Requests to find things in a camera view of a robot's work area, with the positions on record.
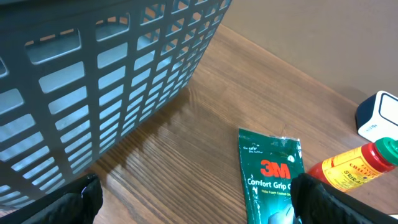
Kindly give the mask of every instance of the bottle cap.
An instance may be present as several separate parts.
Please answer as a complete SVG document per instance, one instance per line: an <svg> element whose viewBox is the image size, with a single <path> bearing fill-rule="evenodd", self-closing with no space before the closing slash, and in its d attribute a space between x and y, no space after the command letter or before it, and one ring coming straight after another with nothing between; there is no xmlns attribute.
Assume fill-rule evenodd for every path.
<svg viewBox="0 0 398 224"><path fill-rule="evenodd" d="M398 166L398 141L392 138L381 138L376 141L376 147L382 157L391 164Z"/></svg>

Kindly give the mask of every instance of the green package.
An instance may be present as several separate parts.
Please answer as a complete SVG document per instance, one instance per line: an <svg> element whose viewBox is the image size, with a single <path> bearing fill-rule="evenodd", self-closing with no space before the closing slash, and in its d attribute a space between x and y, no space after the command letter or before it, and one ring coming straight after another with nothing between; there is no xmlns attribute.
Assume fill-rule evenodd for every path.
<svg viewBox="0 0 398 224"><path fill-rule="evenodd" d="M300 140L239 129L248 223L296 223L290 183L304 172Z"/></svg>

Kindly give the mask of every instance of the black and white device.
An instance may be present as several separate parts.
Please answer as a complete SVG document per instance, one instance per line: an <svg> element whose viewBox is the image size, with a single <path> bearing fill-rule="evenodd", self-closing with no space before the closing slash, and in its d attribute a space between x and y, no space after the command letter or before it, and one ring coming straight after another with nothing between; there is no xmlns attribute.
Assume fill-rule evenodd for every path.
<svg viewBox="0 0 398 224"><path fill-rule="evenodd" d="M398 97L379 91L358 106L355 119L358 134L371 142L398 140Z"/></svg>

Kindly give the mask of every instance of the sauce bottle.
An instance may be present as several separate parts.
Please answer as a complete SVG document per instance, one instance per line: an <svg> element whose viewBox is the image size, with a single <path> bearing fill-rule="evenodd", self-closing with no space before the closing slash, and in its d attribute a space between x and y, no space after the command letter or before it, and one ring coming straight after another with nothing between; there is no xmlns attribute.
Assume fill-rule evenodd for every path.
<svg viewBox="0 0 398 224"><path fill-rule="evenodd" d="M398 166L398 141L382 138L314 165L308 174L347 192Z"/></svg>

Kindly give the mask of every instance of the plastic basket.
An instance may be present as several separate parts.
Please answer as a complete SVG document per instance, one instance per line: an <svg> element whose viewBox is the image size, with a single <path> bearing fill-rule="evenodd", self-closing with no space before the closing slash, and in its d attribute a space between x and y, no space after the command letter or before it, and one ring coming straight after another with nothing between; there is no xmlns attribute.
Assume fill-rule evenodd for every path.
<svg viewBox="0 0 398 224"><path fill-rule="evenodd" d="M230 0L21 2L0 21L0 204L73 180L189 81Z"/></svg>

